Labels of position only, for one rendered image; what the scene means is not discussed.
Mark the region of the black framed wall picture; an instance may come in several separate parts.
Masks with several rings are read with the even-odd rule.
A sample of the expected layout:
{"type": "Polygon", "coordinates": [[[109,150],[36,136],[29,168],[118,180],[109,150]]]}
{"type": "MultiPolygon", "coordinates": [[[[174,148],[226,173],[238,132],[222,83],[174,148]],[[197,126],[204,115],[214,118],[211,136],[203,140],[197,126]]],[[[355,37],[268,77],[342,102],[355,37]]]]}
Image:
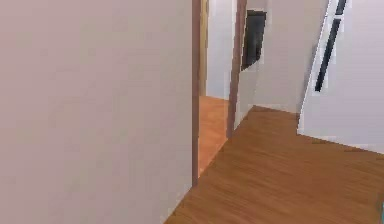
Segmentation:
{"type": "Polygon", "coordinates": [[[244,35],[241,69],[245,70],[261,57],[267,13],[248,10],[244,35]]]}

